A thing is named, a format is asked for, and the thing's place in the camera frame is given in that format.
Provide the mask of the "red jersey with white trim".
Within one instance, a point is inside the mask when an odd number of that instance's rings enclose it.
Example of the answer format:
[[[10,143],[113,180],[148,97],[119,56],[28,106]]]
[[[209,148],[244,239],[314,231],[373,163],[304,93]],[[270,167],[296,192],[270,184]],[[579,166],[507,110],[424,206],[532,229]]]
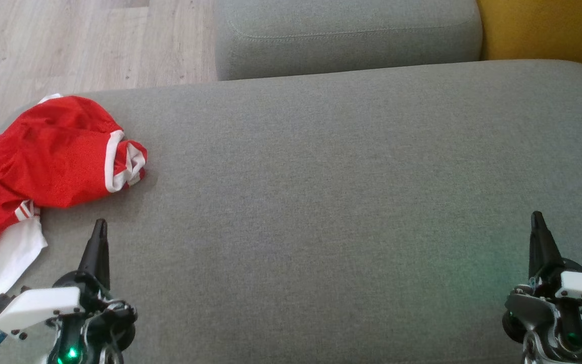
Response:
[[[34,216],[99,200],[145,175],[147,150],[97,102],[66,96],[21,113],[0,134],[0,234]]]

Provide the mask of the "red shorts with white panel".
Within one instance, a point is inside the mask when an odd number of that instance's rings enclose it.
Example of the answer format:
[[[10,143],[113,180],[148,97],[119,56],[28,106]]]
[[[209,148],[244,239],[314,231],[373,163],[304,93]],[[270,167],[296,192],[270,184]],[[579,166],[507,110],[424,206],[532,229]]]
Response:
[[[40,216],[34,201],[24,200],[15,210],[20,220],[0,235],[0,294],[12,288],[47,247]]]

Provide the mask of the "large yellow sofa back cushion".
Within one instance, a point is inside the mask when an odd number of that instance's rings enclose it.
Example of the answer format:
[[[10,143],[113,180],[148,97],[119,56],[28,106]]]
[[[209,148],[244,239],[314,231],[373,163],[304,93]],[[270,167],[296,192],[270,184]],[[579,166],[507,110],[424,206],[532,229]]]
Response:
[[[582,64],[582,0],[476,1],[483,27],[483,60]]]

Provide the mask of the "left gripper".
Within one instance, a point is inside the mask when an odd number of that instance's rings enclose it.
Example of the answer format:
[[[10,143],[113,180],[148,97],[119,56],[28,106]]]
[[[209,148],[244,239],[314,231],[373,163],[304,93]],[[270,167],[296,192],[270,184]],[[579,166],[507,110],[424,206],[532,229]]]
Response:
[[[124,364],[123,351],[134,340],[138,311],[126,300],[110,293],[107,222],[95,221],[78,271],[71,271],[54,284],[80,290],[83,311],[47,320],[56,330],[47,364]]]

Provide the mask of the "large grey sofa seat cushion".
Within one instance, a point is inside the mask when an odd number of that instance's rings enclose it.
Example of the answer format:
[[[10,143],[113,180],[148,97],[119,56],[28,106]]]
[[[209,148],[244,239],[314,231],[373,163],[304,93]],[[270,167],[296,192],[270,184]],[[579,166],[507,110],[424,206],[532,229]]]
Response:
[[[582,64],[461,64],[84,93],[136,185],[42,207],[13,292],[108,223],[123,364],[520,364],[504,302],[530,216],[582,265]]]

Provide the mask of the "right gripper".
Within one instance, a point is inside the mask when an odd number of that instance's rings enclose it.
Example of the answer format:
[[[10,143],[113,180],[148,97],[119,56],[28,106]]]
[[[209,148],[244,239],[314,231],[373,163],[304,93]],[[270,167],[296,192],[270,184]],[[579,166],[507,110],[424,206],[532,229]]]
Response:
[[[561,273],[582,266],[563,260],[542,212],[530,220],[530,279],[506,299],[504,332],[522,346],[520,364],[582,364],[582,300],[556,297]]]

